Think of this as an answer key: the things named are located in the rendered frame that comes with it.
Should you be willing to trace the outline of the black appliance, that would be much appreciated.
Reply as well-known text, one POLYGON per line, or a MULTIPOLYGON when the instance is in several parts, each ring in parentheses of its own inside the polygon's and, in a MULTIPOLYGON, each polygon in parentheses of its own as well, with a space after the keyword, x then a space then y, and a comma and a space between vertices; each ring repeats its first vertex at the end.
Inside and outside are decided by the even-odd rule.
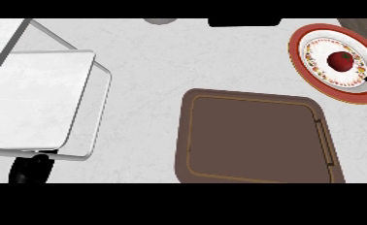
POLYGON ((210 18, 207 24, 210 27, 275 26, 280 21, 280 18, 210 18))

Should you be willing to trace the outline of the red tomato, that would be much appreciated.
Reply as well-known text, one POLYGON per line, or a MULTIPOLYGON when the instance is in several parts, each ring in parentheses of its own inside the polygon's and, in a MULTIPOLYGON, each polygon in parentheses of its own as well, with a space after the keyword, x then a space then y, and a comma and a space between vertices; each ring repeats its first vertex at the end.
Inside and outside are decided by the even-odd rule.
POLYGON ((333 52, 329 55, 327 63, 338 72, 346 72, 354 64, 352 55, 345 51, 333 52))

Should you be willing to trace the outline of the grey round object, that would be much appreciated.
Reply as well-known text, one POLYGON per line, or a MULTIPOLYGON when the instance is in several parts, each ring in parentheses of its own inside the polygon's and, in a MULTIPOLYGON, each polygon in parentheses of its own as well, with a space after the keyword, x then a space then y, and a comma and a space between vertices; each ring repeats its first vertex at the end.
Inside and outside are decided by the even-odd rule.
POLYGON ((153 25, 166 25, 176 20, 176 18, 144 18, 144 19, 153 25))

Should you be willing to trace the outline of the brown rectangular tray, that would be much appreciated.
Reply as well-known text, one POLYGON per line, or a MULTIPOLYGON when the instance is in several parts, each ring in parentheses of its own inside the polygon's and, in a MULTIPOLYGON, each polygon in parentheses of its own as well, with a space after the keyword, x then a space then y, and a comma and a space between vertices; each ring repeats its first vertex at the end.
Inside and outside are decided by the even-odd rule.
POLYGON ((184 94, 175 173, 182 182, 342 183, 317 102, 209 89, 184 94))

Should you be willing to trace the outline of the red-rimmed patterned white plate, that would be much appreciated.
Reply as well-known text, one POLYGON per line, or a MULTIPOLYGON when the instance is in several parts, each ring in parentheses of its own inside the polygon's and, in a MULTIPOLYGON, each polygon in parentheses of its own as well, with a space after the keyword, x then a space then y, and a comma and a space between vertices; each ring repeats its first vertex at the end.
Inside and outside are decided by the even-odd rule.
POLYGON ((367 105, 367 39, 338 25, 314 23, 292 35, 289 54, 299 75, 329 97, 367 105), (354 64, 338 72, 327 63, 333 52, 352 55, 354 64))

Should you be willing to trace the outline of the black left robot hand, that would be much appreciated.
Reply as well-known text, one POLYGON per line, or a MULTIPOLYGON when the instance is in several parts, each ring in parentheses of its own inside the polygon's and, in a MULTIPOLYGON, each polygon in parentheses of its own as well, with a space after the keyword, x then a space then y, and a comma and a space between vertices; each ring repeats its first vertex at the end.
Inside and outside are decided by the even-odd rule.
POLYGON ((48 156, 49 152, 43 150, 40 155, 31 158, 18 157, 15 159, 9 172, 11 183, 43 184, 48 181, 55 165, 55 160, 48 156))

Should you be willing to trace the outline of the dark brown wooden object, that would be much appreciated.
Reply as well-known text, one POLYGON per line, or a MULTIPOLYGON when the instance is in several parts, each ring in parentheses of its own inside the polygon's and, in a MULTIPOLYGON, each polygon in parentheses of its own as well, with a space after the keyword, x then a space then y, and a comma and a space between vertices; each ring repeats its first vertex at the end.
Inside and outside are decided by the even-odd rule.
POLYGON ((339 23, 367 39, 367 18, 339 18, 339 23))

